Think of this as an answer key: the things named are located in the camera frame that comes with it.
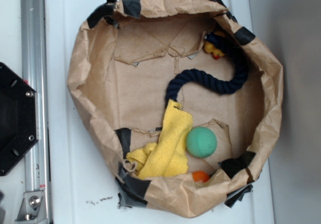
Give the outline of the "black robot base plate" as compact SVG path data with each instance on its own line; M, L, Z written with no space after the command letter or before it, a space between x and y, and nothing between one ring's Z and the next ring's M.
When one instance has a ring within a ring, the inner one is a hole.
M1 63L1 176L38 141L36 91Z

